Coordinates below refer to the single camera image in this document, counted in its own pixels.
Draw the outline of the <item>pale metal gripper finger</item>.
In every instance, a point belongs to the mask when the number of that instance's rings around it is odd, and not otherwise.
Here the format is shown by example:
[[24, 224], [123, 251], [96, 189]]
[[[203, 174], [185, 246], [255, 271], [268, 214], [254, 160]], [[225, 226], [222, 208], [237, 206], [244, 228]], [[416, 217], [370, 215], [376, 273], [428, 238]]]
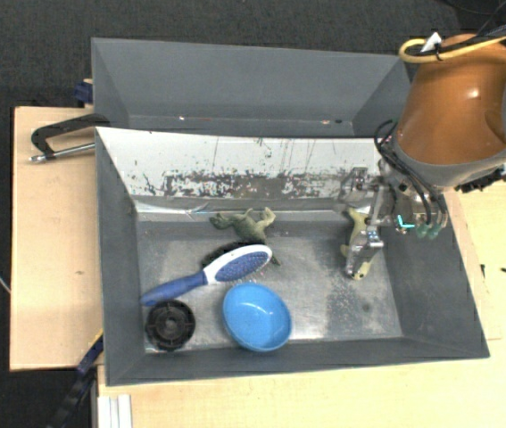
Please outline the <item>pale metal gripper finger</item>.
[[341, 181], [338, 200], [344, 204], [364, 204], [373, 197], [372, 176], [364, 167], [355, 167]]
[[365, 226], [353, 230], [346, 251], [346, 274], [352, 279], [362, 279], [370, 269], [371, 261], [384, 247], [377, 226]]

